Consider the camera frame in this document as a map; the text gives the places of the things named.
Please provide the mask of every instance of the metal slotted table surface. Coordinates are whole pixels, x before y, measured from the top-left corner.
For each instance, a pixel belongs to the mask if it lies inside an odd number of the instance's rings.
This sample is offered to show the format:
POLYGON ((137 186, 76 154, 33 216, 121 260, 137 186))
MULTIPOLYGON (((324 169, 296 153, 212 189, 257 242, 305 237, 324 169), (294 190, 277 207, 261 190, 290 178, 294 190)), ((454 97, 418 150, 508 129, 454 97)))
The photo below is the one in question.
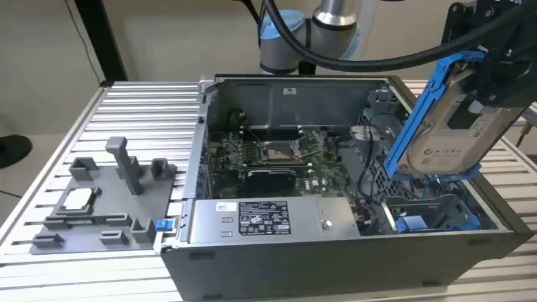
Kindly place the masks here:
MULTIPOLYGON (((425 81, 406 81, 406 85, 418 94, 425 81)), ((69 181, 69 162, 75 157, 92 156, 100 165, 112 164, 104 146, 113 135, 129 139, 129 154, 141 162, 167 157, 177 165, 168 216, 179 215, 197 95, 197 83, 184 82, 120 82, 97 92, 0 229, 0 301, 181 300, 152 250, 33 256, 28 241, 40 231, 37 222, 51 213, 69 181)), ((481 165, 488 181, 537 231, 537 166, 505 139, 481 165)), ((288 299, 413 300, 537 301, 537 237, 504 259, 478 263, 446 288, 288 299)))

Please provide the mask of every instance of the blue plastic clip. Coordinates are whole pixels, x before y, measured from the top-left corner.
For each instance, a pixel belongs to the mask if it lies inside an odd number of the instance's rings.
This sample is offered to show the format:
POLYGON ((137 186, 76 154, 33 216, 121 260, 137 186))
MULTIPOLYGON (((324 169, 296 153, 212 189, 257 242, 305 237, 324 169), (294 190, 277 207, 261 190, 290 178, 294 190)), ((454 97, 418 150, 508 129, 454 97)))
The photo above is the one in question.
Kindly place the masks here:
POLYGON ((155 226, 157 232, 168 232, 173 229, 173 220, 172 219, 161 219, 157 220, 157 225, 155 226))

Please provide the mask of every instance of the black power cord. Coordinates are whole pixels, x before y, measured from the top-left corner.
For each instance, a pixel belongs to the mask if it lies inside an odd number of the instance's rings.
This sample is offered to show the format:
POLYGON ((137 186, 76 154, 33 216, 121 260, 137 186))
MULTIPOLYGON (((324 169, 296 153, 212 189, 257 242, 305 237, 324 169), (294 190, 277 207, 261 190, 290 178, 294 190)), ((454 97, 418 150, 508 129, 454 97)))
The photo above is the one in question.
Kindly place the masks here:
POLYGON ((496 20, 486 23, 484 26, 474 29, 466 35, 457 39, 444 43, 442 45, 424 50, 418 53, 405 55, 384 60, 368 60, 368 61, 346 61, 332 59, 318 55, 310 51, 294 38, 293 33, 285 25, 284 19, 277 10, 274 0, 264 0, 268 15, 274 23, 277 32, 280 33, 284 41, 306 61, 321 66, 326 69, 345 71, 345 72, 380 72, 405 69, 433 62, 453 53, 462 50, 472 49, 478 46, 480 43, 489 39, 494 34, 505 30, 505 28, 513 28, 518 23, 525 22, 530 18, 537 10, 537 1, 524 1, 516 8, 510 9, 505 14, 497 17, 496 20))
POLYGON ((253 21, 260 24, 260 15, 257 14, 256 10, 254 10, 254 6, 252 3, 252 0, 233 0, 233 1, 239 1, 240 3, 244 4, 245 8, 248 8, 248 11, 250 12, 253 21))
POLYGON ((16 197, 16 198, 23 198, 23 196, 20 196, 20 195, 16 195, 15 193, 11 193, 11 192, 5 192, 5 191, 3 191, 3 190, 0 190, 0 193, 3 193, 3 194, 5 194, 5 195, 11 195, 11 196, 13 196, 13 197, 16 197))
POLYGON ((87 60, 89 62, 89 66, 91 66, 91 68, 93 70, 93 75, 95 75, 95 77, 97 79, 97 83, 101 84, 101 79, 99 78, 99 74, 97 74, 97 71, 96 71, 95 66, 93 66, 92 57, 89 56, 88 45, 87 45, 87 43, 84 41, 83 34, 80 33, 79 26, 76 25, 73 11, 71 9, 71 6, 69 6, 69 3, 67 2, 67 0, 64 0, 64 3, 65 3, 65 6, 67 6, 67 12, 69 13, 71 21, 73 22, 76 33, 79 34, 79 38, 80 38, 80 40, 81 40, 81 42, 84 44, 85 57, 87 57, 87 60))
POLYGON ((530 130, 532 130, 532 124, 526 122, 522 126, 522 129, 520 130, 520 136, 516 144, 517 148, 522 144, 524 138, 526 137, 530 130))
POLYGON ((377 116, 382 116, 382 115, 389 115, 396 117, 396 115, 393 113, 386 113, 386 112, 381 112, 374 114, 369 120, 366 121, 365 126, 368 127, 368 132, 369 132, 369 144, 368 144, 368 155, 366 155, 366 161, 364 162, 364 170, 361 170, 360 172, 360 176, 358 176, 358 181, 357 181, 357 189, 358 189, 358 193, 360 195, 365 198, 366 202, 369 204, 376 204, 377 206, 380 206, 380 203, 374 200, 374 196, 380 195, 382 193, 382 191, 377 192, 374 195, 372 194, 373 192, 370 192, 370 194, 366 194, 364 192, 364 188, 361 187, 361 183, 364 182, 364 177, 366 175, 366 171, 369 170, 369 166, 370 166, 370 161, 373 159, 373 148, 374 148, 374 140, 373 140, 373 132, 370 131, 370 127, 372 127, 372 122, 373 119, 377 116))

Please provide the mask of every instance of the motherboard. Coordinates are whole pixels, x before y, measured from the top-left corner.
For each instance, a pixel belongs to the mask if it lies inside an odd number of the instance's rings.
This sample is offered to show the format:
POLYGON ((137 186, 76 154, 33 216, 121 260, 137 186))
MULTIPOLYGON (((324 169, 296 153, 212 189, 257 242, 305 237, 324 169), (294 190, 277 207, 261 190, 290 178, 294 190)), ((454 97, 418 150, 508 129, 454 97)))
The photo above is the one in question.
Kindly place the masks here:
POLYGON ((215 198, 354 195, 329 130, 256 130, 212 134, 215 198))

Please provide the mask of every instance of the open computer chassis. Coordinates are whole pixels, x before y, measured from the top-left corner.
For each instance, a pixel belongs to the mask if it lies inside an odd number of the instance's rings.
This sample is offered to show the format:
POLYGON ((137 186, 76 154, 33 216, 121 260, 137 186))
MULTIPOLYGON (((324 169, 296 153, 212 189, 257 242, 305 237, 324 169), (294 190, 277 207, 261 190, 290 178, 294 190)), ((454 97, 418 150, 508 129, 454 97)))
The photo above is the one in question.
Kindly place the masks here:
POLYGON ((416 103, 397 77, 219 75, 200 89, 161 254, 184 299, 442 286, 532 236, 481 174, 386 177, 416 103))

